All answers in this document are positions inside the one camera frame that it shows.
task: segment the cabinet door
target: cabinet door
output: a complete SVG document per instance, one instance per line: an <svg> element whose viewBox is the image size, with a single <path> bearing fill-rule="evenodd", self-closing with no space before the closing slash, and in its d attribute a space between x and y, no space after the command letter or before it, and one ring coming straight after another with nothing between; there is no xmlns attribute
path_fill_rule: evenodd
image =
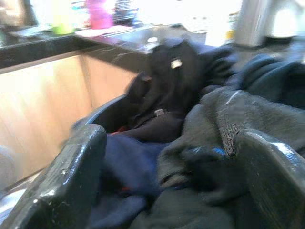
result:
<svg viewBox="0 0 305 229"><path fill-rule="evenodd" d="M0 75L0 98L0 145L15 152L22 177L46 167L92 111L79 56Z"/></svg>
<svg viewBox="0 0 305 229"><path fill-rule="evenodd" d="M97 108L125 93L136 73L84 56L90 78L92 106Z"/></svg>

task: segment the kitchen counter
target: kitchen counter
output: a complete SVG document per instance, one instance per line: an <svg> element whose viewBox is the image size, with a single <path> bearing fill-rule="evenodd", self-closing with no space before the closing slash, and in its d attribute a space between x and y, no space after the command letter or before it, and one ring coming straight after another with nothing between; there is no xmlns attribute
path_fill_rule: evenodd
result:
<svg viewBox="0 0 305 229"><path fill-rule="evenodd" d="M0 69L96 46L74 34L58 36L42 32L32 38L17 38L0 31Z"/></svg>
<svg viewBox="0 0 305 229"><path fill-rule="evenodd" d="M149 72L148 46L115 37L83 38L74 34L57 36L49 32L41 33L39 37L24 39L2 33L0 41L0 69L75 50L86 50L87 55L123 69L136 73ZM290 44L269 44L257 49L232 47L239 54L237 69L261 53L290 61L303 61L305 55L305 41L296 39Z"/></svg>

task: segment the green bottle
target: green bottle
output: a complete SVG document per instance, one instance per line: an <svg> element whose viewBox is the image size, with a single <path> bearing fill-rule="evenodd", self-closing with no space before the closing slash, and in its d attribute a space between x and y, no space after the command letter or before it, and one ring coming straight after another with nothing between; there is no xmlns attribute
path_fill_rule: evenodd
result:
<svg viewBox="0 0 305 229"><path fill-rule="evenodd" d="M70 0L53 0L53 31L57 35L74 32Z"/></svg>

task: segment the clothing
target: clothing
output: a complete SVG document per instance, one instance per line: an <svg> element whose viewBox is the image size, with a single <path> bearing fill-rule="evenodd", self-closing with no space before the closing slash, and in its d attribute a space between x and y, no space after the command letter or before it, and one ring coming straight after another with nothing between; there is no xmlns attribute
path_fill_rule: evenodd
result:
<svg viewBox="0 0 305 229"><path fill-rule="evenodd" d="M161 152L159 182L167 187L189 180L182 155L186 149L202 146L199 154L205 154L213 148L223 148L226 157L233 160L234 136L239 130L248 128L263 131L295 151L305 146L304 110L223 87L201 99L187 115L183 135Z"/></svg>
<svg viewBox="0 0 305 229"><path fill-rule="evenodd" d="M305 65L255 56L237 74L239 88L271 102L305 109Z"/></svg>
<svg viewBox="0 0 305 229"><path fill-rule="evenodd" d="M248 192L244 172L224 151L206 147L186 148L181 156L189 172L189 182L204 202L219 205Z"/></svg>
<svg viewBox="0 0 305 229"><path fill-rule="evenodd" d="M220 206L209 206L203 198L191 189L166 190L152 209L139 214L129 229L266 228L249 195Z"/></svg>
<svg viewBox="0 0 305 229"><path fill-rule="evenodd" d="M153 50L151 75L138 75L127 92L130 130L123 134L141 141L177 139L201 90L211 84L224 85L235 73L236 61L233 49L227 46L166 40Z"/></svg>
<svg viewBox="0 0 305 229"><path fill-rule="evenodd" d="M156 164L168 144L142 143L121 133L108 135L97 203L90 228L116 228L132 220L147 199L160 194Z"/></svg>

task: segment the navy blue fabric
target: navy blue fabric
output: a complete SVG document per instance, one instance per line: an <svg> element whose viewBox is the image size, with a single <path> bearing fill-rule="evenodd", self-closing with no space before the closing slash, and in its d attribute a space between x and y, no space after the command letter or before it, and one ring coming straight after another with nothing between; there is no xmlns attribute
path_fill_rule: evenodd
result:
<svg viewBox="0 0 305 229"><path fill-rule="evenodd" d="M159 196L157 157L168 145L143 143L121 134L107 137L100 196L92 209L90 228L124 225L146 207L147 198Z"/></svg>

